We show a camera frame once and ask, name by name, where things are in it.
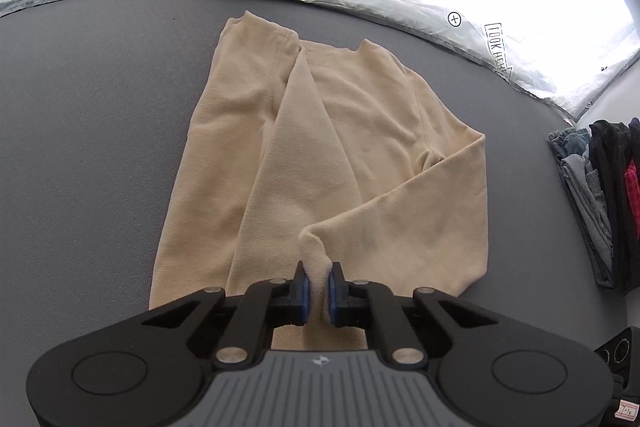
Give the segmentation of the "beige long-sleeve shirt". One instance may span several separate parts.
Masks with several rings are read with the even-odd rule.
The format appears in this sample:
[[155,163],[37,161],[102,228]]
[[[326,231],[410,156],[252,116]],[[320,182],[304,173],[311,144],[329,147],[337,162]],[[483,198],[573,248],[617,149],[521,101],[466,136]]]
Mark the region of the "beige long-sleeve shirt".
[[330,324],[333,263],[408,296],[457,296],[488,265],[485,138],[371,41],[300,38],[252,13],[224,25],[194,109],[152,275],[160,307],[241,295],[303,265],[311,311],[274,347],[360,349]]

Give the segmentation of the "black garment with red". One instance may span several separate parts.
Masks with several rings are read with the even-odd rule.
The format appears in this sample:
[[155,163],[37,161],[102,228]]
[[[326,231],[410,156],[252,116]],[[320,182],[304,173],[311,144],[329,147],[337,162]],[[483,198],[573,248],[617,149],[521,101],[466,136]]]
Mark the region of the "black garment with red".
[[597,169],[612,228],[614,288],[627,295],[639,287],[639,119],[589,126],[590,161]]

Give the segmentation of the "folded grey garment stack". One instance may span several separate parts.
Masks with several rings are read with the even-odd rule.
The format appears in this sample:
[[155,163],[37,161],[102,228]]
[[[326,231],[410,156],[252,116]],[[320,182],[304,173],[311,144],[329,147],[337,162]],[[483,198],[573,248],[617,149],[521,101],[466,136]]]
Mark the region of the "folded grey garment stack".
[[594,281],[613,289],[612,227],[599,173],[590,161],[589,142],[587,129],[570,127],[548,135],[559,177],[586,244]]

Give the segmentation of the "clear plastic storage bag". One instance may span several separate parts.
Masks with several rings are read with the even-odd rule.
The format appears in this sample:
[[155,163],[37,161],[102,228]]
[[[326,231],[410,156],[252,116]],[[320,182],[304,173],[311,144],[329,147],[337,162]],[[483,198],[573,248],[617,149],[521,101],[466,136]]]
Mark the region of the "clear plastic storage bag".
[[[58,1],[62,0],[1,0],[1,13],[9,15]],[[499,43],[493,46],[489,42],[488,26],[475,26],[467,20],[456,24],[443,9],[416,0],[293,1],[348,13],[441,46],[488,68],[515,89],[539,98],[574,120],[582,117],[617,78],[639,61],[638,34],[631,31],[625,39],[631,45],[630,51],[621,58],[601,58],[585,75],[585,84],[575,87],[566,72],[555,70],[546,74],[529,68],[523,62],[512,61],[510,53],[515,48],[512,35],[500,38]]]

